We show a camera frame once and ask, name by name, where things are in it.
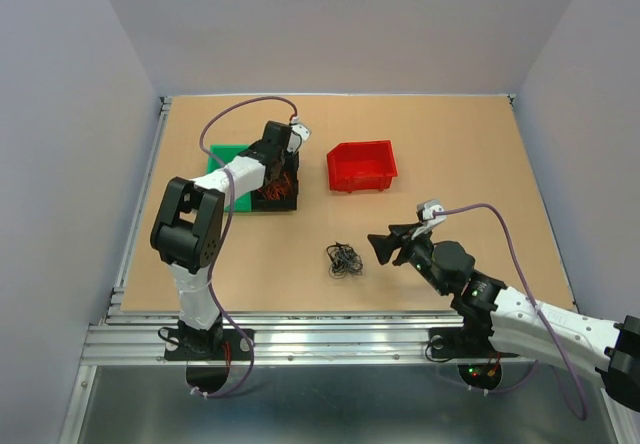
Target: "metal frame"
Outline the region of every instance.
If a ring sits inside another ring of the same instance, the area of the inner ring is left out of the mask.
[[[114,283],[110,306],[100,324],[90,326],[87,332],[78,377],[61,434],[60,442],[64,444],[75,443],[80,438],[99,366],[184,366],[184,363],[164,360],[164,344],[157,337],[160,326],[175,325],[177,312],[125,312],[120,308],[131,255],[138,239],[140,219],[146,205],[148,187],[170,108],[171,98],[163,98],[158,129],[122,263]],[[460,326],[462,323],[461,317],[452,311],[359,312],[349,315],[334,312],[286,315],[246,312],[234,313],[232,316],[240,326],[258,331],[256,363],[268,366],[431,365],[424,357],[429,330],[433,327]],[[633,413],[612,401],[604,392],[603,395],[618,441],[624,444],[640,444],[633,424]]]

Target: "tabletop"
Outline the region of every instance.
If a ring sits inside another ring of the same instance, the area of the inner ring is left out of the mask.
[[[571,308],[571,294],[518,128],[505,96],[289,96],[313,132],[300,151],[298,209],[237,213],[214,270],[231,311],[342,312],[446,310],[410,266],[380,266],[367,234],[416,220],[416,205],[439,198],[445,209],[487,202],[503,214],[537,298]],[[156,155],[139,235],[126,273],[124,311],[177,311],[169,268],[149,244],[167,182],[206,173],[198,138],[204,125],[244,96],[173,98]],[[240,108],[210,130],[207,144],[250,144],[290,108],[265,101]],[[398,177],[385,191],[329,190],[327,153],[341,142],[390,140]],[[497,219],[487,210],[450,216],[434,242],[455,240],[476,268],[522,290]],[[361,276],[332,279],[325,248],[349,243]]]

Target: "wooden table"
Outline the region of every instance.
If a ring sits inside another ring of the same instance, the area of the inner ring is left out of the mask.
[[[122,309],[175,311],[178,294],[149,235],[169,179],[203,175],[198,137],[208,120],[241,96],[174,98],[147,195]],[[536,297],[571,308],[572,300],[547,216],[506,97],[293,96],[313,135],[300,154],[298,210],[236,214],[214,271],[232,311],[406,311],[449,309],[409,265],[380,266],[366,236],[415,221],[415,206],[440,198],[451,209],[495,205],[513,235]],[[262,102],[223,118],[209,144],[249,144],[267,120],[287,122],[283,103]],[[399,176],[384,191],[329,191],[326,154],[344,141],[390,139]],[[486,210],[451,216],[434,240],[459,241],[476,267],[522,289],[498,221]],[[360,277],[334,280],[325,248],[350,243]]]

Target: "green plastic box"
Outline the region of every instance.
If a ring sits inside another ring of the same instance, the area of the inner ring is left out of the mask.
[[[236,157],[240,152],[244,151],[248,147],[249,146],[246,144],[219,144],[211,146],[211,152],[222,159],[225,164],[229,164],[234,157]],[[211,156],[209,156],[209,163],[207,164],[207,174],[219,168],[220,166],[218,165],[218,163],[214,161]],[[247,192],[245,195],[237,198],[233,210],[234,212],[251,212],[251,193]]]

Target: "gray floor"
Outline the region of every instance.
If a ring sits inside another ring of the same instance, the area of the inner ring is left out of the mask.
[[[507,366],[505,384],[525,371]],[[599,391],[587,391],[591,416],[581,423],[547,368],[486,398],[443,381],[435,366],[256,368],[242,395],[204,401],[189,395],[184,368],[111,367],[98,371],[80,442],[615,442]]]

